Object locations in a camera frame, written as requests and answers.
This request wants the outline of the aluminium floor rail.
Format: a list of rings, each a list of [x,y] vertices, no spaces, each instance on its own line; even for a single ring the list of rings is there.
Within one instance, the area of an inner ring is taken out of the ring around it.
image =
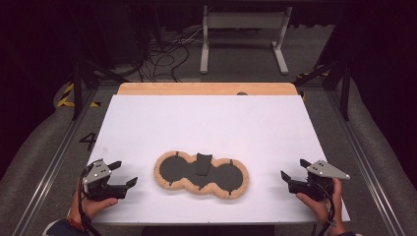
[[[359,140],[350,124],[340,111],[340,103],[336,94],[333,91],[326,92],[327,98],[331,104],[331,107],[335,111],[338,120],[341,123],[341,127],[344,130],[349,143],[351,144],[355,161],[357,162],[358,168],[364,178],[364,181],[369,189],[373,201],[375,202],[377,209],[383,219],[383,222],[387,228],[390,236],[405,236],[405,232],[395,215],[390,202],[387,199],[386,192],[380,181],[378,180],[375,171],[373,170],[370,162],[367,159],[367,155],[364,152]]]
[[[86,96],[82,99],[83,108],[79,112],[79,115],[75,120],[70,122],[69,128],[66,130],[63,140],[61,141],[58,149],[55,151],[52,160],[50,161],[45,173],[43,174],[40,182],[37,184],[34,194],[32,195],[30,202],[23,213],[19,223],[15,227],[12,236],[26,236],[32,226],[38,212],[40,211],[55,179],[62,166],[64,158],[68,152],[70,143],[74,138],[82,120],[84,119],[89,105],[96,95],[94,89],[86,91]]]

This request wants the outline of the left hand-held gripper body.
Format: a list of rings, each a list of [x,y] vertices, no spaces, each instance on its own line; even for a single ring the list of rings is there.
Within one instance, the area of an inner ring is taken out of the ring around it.
[[[88,173],[83,176],[83,191],[87,198],[92,201],[101,202],[114,198],[124,199],[127,194],[125,185],[109,185],[108,180],[112,170],[108,168],[103,159],[94,161],[88,166]]]

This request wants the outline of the wooden table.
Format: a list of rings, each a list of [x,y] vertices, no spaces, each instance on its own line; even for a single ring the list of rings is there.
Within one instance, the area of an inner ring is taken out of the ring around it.
[[[118,95],[297,95],[291,83],[124,83]]]

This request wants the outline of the tan fleece dark-lined pad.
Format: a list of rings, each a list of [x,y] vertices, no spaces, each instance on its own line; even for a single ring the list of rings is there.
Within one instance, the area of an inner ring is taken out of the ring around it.
[[[250,184],[246,166],[237,159],[216,159],[211,154],[190,155],[177,150],[156,161],[153,177],[166,190],[186,190],[224,200],[242,197]]]

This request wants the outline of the person's left hand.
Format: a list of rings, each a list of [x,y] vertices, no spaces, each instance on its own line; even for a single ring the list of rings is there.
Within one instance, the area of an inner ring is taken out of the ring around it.
[[[82,205],[82,209],[86,217],[93,220],[101,211],[109,207],[118,204],[118,200],[109,198],[101,202],[91,201],[87,198],[80,197],[80,190],[76,188],[72,197],[71,207],[68,213],[68,217],[76,222],[78,225],[82,224],[82,218],[79,211],[79,205]]]

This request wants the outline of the white board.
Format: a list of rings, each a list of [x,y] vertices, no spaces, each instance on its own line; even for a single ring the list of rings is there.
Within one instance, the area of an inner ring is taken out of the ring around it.
[[[248,190],[222,200],[161,188],[153,168],[171,150],[241,161],[249,171]],[[122,163],[110,183],[137,181],[97,223],[276,224],[314,220],[281,175],[304,180],[299,161],[325,154],[298,95],[115,95],[90,157]]]

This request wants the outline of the black metal stand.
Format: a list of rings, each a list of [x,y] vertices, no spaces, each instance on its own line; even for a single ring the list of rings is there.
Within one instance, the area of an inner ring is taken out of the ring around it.
[[[69,14],[69,24],[72,27],[70,32],[71,41],[68,42],[69,55],[72,60],[73,66],[73,79],[74,95],[75,95],[75,111],[73,119],[77,120],[84,111],[83,101],[83,85],[87,86],[87,89],[97,89],[99,85],[98,76],[95,71],[100,72],[105,77],[108,77],[119,84],[127,83],[127,80],[123,77],[105,69],[102,65],[97,64],[94,60],[87,57],[86,51],[83,49],[83,43],[86,41],[77,18],[74,16],[70,8],[67,9]]]
[[[335,90],[341,84],[340,111],[348,121],[348,99],[350,90],[350,69],[349,69],[349,43],[352,26],[350,24],[351,15],[354,12],[351,6],[345,6],[338,18],[336,25],[325,44],[322,53],[314,67],[314,70],[323,65],[331,65],[325,72],[328,75],[323,81],[325,90]],[[307,77],[293,82],[295,87],[306,84],[314,78]]]

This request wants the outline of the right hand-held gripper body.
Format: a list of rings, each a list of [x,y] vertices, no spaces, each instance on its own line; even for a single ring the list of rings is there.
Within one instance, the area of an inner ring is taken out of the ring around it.
[[[303,193],[311,199],[319,202],[333,194],[333,178],[350,179],[350,175],[339,170],[324,160],[318,160],[307,168],[307,181],[292,180],[288,184],[291,194]]]

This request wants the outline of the white metal stand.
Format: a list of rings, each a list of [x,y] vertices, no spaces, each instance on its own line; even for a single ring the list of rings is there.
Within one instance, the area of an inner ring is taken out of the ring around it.
[[[200,73],[209,71],[209,29],[268,29],[278,30],[279,35],[271,47],[282,75],[289,73],[281,46],[291,18],[292,8],[287,7],[280,12],[272,13],[227,13],[210,12],[208,6],[204,6],[203,12],[203,47],[201,55]]]

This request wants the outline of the person's right hand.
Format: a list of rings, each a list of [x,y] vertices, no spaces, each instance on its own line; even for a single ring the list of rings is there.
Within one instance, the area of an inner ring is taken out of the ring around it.
[[[346,232],[346,227],[342,221],[342,185],[336,178],[333,178],[332,181],[335,225],[328,229],[328,236],[339,236]],[[321,225],[327,223],[328,205],[326,202],[316,202],[303,193],[298,193],[296,197],[314,213],[317,221]]]

